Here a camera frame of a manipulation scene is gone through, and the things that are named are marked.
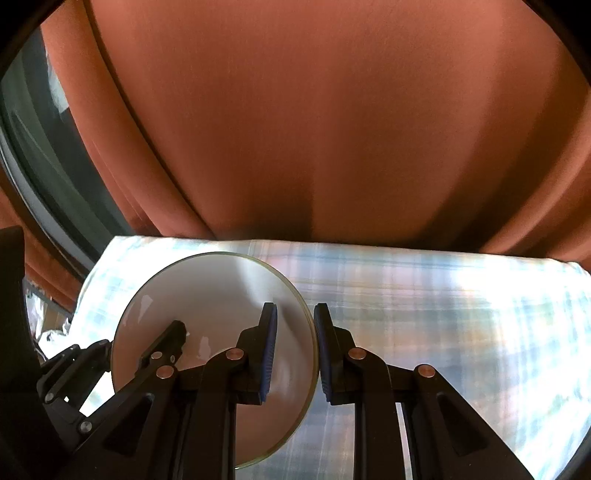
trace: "plaid fabric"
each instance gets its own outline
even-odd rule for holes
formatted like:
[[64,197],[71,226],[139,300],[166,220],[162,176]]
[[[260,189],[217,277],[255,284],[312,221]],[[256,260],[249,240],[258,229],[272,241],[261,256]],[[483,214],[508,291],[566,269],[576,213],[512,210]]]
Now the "plaid fabric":
[[[208,251],[269,263],[310,309],[387,363],[434,365],[537,479],[553,479],[591,426],[591,278],[553,260],[278,241],[115,238],[86,280],[70,336],[112,339],[134,293],[162,268]],[[89,399],[109,395],[108,380]],[[351,479],[353,409],[320,387],[300,428],[239,480]]]

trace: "brown curtain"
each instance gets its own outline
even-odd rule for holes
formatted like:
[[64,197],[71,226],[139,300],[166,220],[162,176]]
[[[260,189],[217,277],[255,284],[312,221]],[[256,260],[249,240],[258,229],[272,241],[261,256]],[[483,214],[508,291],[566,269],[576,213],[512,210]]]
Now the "brown curtain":
[[21,225],[25,234],[25,274],[55,302],[74,311],[81,282],[31,216],[0,169],[0,229]]
[[521,0],[67,0],[43,36],[140,233],[591,267],[589,85]]

